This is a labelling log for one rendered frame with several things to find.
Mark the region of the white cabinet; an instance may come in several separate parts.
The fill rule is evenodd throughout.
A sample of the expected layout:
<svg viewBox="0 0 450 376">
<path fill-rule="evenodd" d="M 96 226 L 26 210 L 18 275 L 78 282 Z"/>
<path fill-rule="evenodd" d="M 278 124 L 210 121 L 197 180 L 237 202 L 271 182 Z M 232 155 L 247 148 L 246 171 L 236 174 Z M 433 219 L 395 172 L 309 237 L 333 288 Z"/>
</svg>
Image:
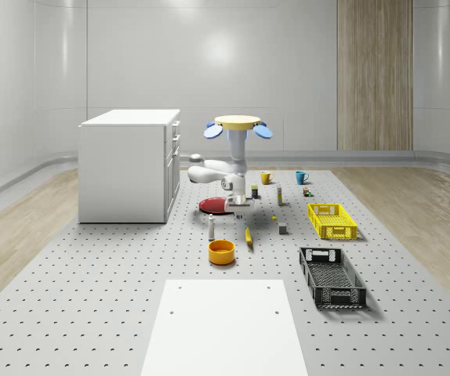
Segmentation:
<svg viewBox="0 0 450 376">
<path fill-rule="evenodd" d="M 78 220 L 164 223 L 175 176 L 180 110 L 111 110 L 79 128 Z"/>
</svg>

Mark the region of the yellow basket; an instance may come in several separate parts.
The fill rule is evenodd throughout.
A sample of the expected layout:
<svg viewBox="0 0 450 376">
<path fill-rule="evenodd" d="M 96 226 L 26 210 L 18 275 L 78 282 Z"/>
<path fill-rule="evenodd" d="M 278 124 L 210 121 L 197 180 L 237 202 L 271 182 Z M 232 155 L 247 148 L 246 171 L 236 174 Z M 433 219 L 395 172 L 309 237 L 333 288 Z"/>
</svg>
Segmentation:
<svg viewBox="0 0 450 376">
<path fill-rule="evenodd" d="M 357 238 L 357 224 L 341 204 L 308 204 L 308 216 L 321 239 Z"/>
</svg>

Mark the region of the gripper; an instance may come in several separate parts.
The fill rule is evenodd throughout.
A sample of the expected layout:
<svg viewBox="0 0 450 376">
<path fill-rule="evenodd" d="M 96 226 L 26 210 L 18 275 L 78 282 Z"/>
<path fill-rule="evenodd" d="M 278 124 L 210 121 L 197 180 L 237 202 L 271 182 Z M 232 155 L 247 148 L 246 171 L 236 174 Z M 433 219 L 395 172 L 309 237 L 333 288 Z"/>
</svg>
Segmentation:
<svg viewBox="0 0 450 376">
<path fill-rule="evenodd" d="M 237 219 L 254 211 L 255 200 L 246 196 L 228 196 L 225 199 L 224 211 L 233 213 Z"/>
</svg>

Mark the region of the dark grey basket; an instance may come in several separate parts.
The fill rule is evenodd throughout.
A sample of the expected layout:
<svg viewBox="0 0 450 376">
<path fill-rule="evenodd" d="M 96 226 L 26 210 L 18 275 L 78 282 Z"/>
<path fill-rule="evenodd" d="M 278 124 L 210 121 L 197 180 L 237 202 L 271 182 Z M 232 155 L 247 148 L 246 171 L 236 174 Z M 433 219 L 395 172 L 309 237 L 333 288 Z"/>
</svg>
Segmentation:
<svg viewBox="0 0 450 376">
<path fill-rule="evenodd" d="M 366 306 L 367 289 L 341 249 L 300 247 L 299 264 L 316 306 Z"/>
</svg>

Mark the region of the yellow bowl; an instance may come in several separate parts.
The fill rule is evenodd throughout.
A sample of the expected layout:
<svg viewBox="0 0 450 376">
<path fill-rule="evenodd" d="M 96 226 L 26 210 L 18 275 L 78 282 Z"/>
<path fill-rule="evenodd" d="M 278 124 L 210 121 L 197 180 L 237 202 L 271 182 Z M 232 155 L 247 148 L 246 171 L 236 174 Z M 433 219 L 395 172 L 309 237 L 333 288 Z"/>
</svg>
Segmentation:
<svg viewBox="0 0 450 376">
<path fill-rule="evenodd" d="M 234 243 L 229 240 L 214 240 L 209 243 L 209 261 L 226 265 L 235 260 Z"/>
</svg>

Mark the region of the red plate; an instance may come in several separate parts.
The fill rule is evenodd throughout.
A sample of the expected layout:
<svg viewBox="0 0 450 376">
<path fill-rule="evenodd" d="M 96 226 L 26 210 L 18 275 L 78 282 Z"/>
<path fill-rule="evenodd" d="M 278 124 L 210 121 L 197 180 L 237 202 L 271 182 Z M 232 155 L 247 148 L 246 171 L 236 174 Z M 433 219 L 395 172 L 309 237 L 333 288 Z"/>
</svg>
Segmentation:
<svg viewBox="0 0 450 376">
<path fill-rule="evenodd" d="M 201 212 L 214 215 L 229 215 L 232 211 L 225 209 L 225 197 L 210 197 L 206 198 L 199 203 L 199 209 Z"/>
</svg>

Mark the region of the white board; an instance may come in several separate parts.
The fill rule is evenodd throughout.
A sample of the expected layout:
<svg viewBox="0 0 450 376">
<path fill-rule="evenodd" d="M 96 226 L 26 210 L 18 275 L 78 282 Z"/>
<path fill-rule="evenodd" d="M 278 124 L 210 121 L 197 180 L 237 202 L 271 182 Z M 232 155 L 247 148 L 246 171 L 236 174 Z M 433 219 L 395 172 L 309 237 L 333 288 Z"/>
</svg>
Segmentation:
<svg viewBox="0 0 450 376">
<path fill-rule="evenodd" d="M 307 376 L 282 280 L 167 280 L 141 376 Z"/>
</svg>

